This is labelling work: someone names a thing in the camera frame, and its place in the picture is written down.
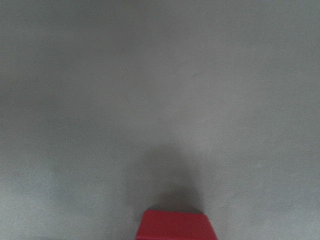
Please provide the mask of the red cube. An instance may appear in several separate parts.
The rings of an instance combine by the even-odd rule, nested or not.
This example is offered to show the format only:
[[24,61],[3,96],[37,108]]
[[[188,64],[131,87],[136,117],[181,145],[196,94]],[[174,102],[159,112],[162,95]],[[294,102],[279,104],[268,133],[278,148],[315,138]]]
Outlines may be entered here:
[[136,240],[217,240],[208,217],[203,213],[146,210]]

